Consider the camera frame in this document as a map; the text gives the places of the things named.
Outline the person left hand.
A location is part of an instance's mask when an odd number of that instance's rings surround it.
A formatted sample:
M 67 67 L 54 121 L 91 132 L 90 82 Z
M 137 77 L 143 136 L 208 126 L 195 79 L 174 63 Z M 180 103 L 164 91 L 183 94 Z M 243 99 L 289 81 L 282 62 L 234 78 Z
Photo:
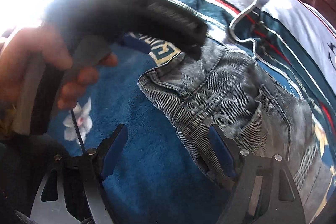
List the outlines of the person left hand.
M 28 77 L 39 73 L 45 63 L 66 71 L 73 65 L 72 57 L 57 29 L 52 26 L 22 28 L 1 50 L 1 127 L 9 127 L 23 98 Z M 77 105 L 86 88 L 98 81 L 95 66 L 80 69 L 78 75 L 63 85 L 57 101 L 60 110 L 70 110 Z

